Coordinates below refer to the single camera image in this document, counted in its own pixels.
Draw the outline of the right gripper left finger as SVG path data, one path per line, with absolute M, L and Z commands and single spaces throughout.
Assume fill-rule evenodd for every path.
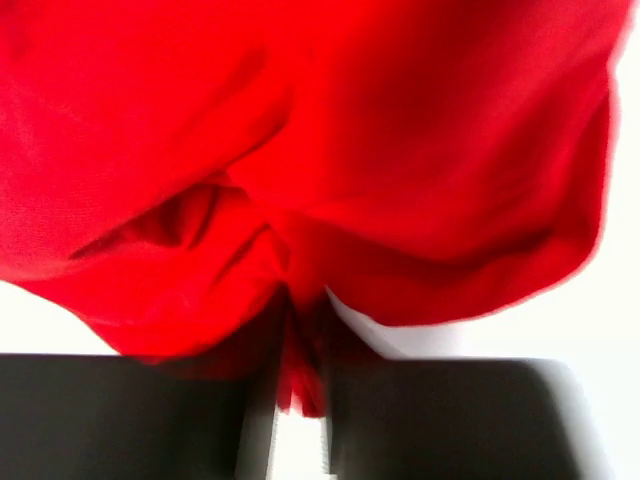
M 2 480 L 231 479 L 248 386 L 121 357 L 1 357 Z

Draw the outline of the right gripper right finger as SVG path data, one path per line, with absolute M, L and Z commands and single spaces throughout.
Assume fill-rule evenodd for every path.
M 604 479 L 583 393 L 563 364 L 453 359 L 335 364 L 339 479 Z

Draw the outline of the red t shirt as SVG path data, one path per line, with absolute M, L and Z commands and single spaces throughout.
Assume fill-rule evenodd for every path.
M 594 250 L 628 1 L 5 1 L 1 278 L 324 410 L 321 305 L 484 316 Z

